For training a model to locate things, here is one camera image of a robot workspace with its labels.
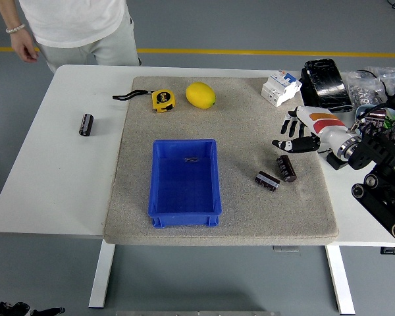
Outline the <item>person's right hand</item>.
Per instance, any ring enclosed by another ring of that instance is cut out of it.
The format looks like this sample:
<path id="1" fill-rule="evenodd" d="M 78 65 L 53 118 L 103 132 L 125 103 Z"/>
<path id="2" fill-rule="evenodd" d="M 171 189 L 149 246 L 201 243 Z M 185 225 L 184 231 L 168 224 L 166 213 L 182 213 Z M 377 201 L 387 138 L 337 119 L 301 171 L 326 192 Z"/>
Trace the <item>person's right hand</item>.
<path id="1" fill-rule="evenodd" d="M 34 63 L 38 60 L 38 53 L 35 50 L 33 39 L 27 30 L 16 31 L 10 35 L 10 38 L 11 47 L 22 61 Z"/>

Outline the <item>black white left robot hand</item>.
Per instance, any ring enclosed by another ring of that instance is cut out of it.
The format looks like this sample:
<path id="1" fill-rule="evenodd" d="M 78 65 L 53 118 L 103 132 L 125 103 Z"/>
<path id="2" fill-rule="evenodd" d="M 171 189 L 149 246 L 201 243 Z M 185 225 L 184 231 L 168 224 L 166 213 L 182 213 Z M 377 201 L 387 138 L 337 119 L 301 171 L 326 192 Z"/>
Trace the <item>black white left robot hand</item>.
<path id="1" fill-rule="evenodd" d="M 32 309 L 27 303 L 17 302 L 15 304 L 11 304 L 8 302 L 0 302 L 0 315 L 11 316 L 11 315 L 19 315 L 19 316 L 53 316 L 53 315 L 61 315 L 65 312 L 65 308 L 63 307 L 54 307 L 50 309 L 37 310 Z"/>

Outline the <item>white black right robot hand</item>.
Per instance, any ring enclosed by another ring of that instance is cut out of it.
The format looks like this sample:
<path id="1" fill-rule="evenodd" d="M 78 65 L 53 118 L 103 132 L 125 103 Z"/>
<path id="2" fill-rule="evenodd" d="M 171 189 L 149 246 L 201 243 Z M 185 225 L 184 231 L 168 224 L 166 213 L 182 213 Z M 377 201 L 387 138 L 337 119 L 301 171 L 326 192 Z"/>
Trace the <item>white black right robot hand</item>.
<path id="1" fill-rule="evenodd" d="M 280 133 L 292 137 L 296 128 L 299 128 L 297 138 L 274 140 L 272 144 L 288 153 L 317 151 L 324 145 L 337 158 L 346 161 L 361 141 L 336 115 L 320 107 L 298 106 L 287 112 Z"/>

